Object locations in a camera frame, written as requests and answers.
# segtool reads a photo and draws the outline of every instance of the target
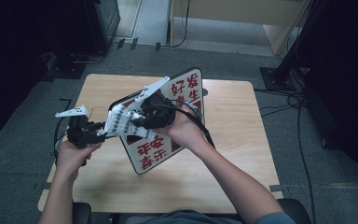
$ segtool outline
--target person's left arm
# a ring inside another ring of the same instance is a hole
[[[100,144],[77,148],[73,144],[62,142],[57,161],[57,169],[43,209],[39,224],[72,224],[72,188],[77,179],[78,169],[91,153],[101,147]]]

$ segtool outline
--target desk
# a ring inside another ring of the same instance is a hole
[[[174,17],[186,17],[188,0],[172,0],[171,45]],[[310,0],[192,0],[189,18],[263,24],[274,54],[279,54],[288,36],[302,19]]]
[[[91,111],[90,120],[106,120],[111,103],[161,77],[89,75],[77,100]],[[206,127],[226,158],[266,188],[279,185],[269,143],[251,83],[203,80]],[[48,182],[55,172],[52,166]],[[281,198],[281,192],[273,193]],[[38,208],[43,210],[48,190]],[[82,167],[74,185],[75,202],[93,212],[165,213],[194,209],[201,213],[236,213],[226,194],[202,161],[183,149],[151,171],[137,175],[119,138],[106,140]]]

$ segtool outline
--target black base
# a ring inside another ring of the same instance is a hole
[[[260,73],[263,77],[266,89],[269,91],[296,91],[296,87],[290,76],[284,81],[275,80],[274,74],[276,70],[276,68],[260,67]]]
[[[85,63],[58,63],[57,60],[48,70],[45,79],[50,78],[71,78],[80,79],[86,67]]]

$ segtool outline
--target dark sleeve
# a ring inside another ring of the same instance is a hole
[[[283,212],[271,213],[260,217],[256,224],[296,224],[289,216]]]

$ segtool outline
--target chinese character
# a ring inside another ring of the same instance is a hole
[[[145,144],[143,144],[141,146],[138,146],[137,148],[139,148],[138,153],[141,156],[144,155],[144,154],[147,155],[149,153],[150,149],[152,149],[150,147],[149,143],[145,143]]]
[[[188,97],[190,97],[191,99],[193,99],[193,101],[197,100],[199,98],[199,96],[197,95],[197,92],[196,90],[192,90],[190,92],[190,94],[188,95]]]
[[[176,105],[179,108],[182,108],[182,105],[184,104],[185,101],[185,96],[178,96],[178,98],[176,99]]]
[[[198,78],[197,74],[193,74],[191,75],[191,77],[187,78],[189,88],[193,88],[199,85],[199,83],[197,82],[197,78]]]
[[[142,163],[141,169],[145,170],[153,165],[153,161],[150,159],[150,156],[144,156],[144,159],[140,161]]]
[[[175,84],[172,84],[171,90],[172,90],[173,96],[175,96],[177,93],[183,92],[183,88],[185,87],[184,83],[185,83],[184,80],[177,81],[176,84],[180,84],[179,88]]]
[[[167,156],[167,152],[164,149],[160,149],[154,153],[156,161],[162,160],[162,158]]]
[[[159,148],[161,146],[164,146],[164,144],[162,143],[162,138],[158,137],[158,135],[155,136],[155,140],[150,142],[150,146],[152,148]]]

